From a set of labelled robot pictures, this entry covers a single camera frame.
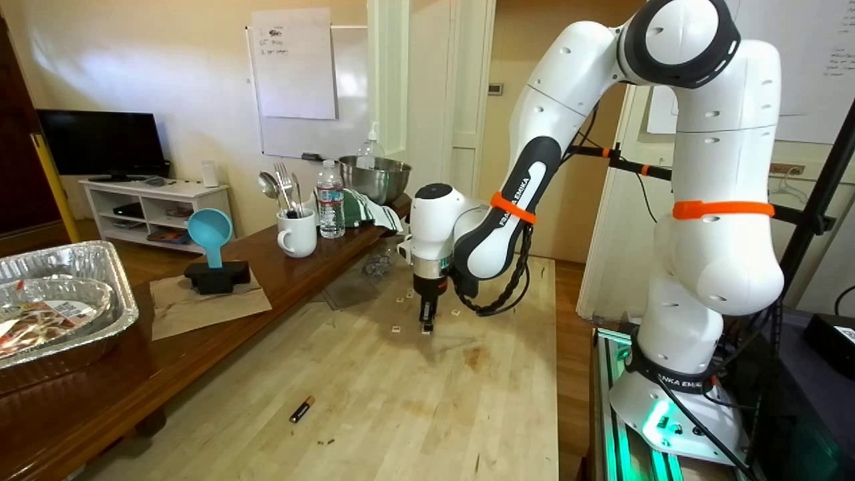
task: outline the door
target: door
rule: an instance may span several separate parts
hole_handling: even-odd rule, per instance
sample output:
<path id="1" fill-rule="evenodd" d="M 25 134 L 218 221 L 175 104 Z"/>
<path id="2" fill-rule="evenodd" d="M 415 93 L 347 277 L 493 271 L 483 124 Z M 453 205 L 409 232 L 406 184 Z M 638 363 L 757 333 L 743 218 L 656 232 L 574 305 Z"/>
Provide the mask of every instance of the door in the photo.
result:
<path id="1" fill-rule="evenodd" d="M 31 144 L 39 118 L 0 17 L 0 232 L 59 218 Z"/>

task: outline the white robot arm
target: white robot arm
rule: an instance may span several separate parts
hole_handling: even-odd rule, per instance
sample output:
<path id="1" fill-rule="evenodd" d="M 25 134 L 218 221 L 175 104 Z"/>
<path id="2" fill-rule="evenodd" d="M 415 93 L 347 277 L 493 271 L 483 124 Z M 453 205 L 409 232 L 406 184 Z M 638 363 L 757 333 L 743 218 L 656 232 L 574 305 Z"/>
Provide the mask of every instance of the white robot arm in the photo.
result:
<path id="1" fill-rule="evenodd" d="M 649 0 L 622 27 L 577 22 L 558 34 L 518 96 L 514 169 L 493 205 L 450 184 L 429 184 L 415 194 L 406 255 L 423 297 L 421 320 L 433 331 L 450 275 L 463 284 L 463 297 L 475 297 L 478 281 L 509 271 L 569 141 L 616 82 L 672 85 L 680 128 L 673 213 L 657 225 L 657 267 L 633 365 L 610 400 L 663 452 L 735 463 L 740 419 L 728 404 L 708 400 L 717 389 L 708 363 L 723 313 L 757 313 L 784 289 L 767 204 L 781 62 L 773 45 L 740 39 L 725 0 Z M 669 419 L 672 432 L 676 423 L 687 436 L 644 432 L 656 404 L 672 389 L 695 411 Z"/>

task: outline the cup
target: cup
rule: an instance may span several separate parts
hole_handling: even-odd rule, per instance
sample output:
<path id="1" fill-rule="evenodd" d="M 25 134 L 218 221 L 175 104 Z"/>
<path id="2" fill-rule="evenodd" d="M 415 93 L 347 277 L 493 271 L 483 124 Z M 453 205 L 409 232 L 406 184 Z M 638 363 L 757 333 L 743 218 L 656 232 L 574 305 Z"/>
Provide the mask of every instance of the cup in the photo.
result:
<path id="1" fill-rule="evenodd" d="M 286 251 L 286 257 L 300 259 L 319 249 L 319 225 L 312 210 L 278 210 L 275 225 L 275 243 Z"/>

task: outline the white cabinet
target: white cabinet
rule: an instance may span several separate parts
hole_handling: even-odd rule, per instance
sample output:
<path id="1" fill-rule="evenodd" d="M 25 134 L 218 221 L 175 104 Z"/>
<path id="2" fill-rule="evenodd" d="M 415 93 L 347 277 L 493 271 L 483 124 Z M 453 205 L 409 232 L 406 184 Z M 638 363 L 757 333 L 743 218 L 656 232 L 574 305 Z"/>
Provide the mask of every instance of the white cabinet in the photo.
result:
<path id="1" fill-rule="evenodd" d="M 194 181 L 168 181 L 163 186 L 144 181 L 81 181 L 91 217 L 103 238 L 147 243 L 158 249 L 195 251 L 188 234 L 188 218 L 200 209 L 230 213 L 227 186 L 203 186 Z"/>

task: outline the orange band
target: orange band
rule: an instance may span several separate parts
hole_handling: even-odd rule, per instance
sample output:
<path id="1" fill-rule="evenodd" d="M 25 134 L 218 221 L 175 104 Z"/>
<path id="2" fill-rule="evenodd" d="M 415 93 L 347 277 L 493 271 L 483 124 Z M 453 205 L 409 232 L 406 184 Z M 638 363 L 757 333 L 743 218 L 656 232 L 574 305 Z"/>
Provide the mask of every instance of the orange band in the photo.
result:
<path id="1" fill-rule="evenodd" d="M 725 204 L 680 200 L 680 204 L 673 204 L 673 218 L 700 218 L 700 217 L 728 217 L 728 213 L 776 217 L 776 209 L 773 209 L 773 204 L 748 204 L 748 200 L 725 200 Z"/>
<path id="2" fill-rule="evenodd" d="M 536 217 L 532 210 L 510 204 L 510 200 L 504 198 L 500 192 L 496 192 L 496 194 L 490 198 L 490 204 L 493 204 L 496 209 L 509 210 L 510 217 L 517 217 L 517 218 L 521 218 L 521 221 L 528 221 L 528 225 L 536 225 L 536 221 L 538 221 L 538 217 Z"/>

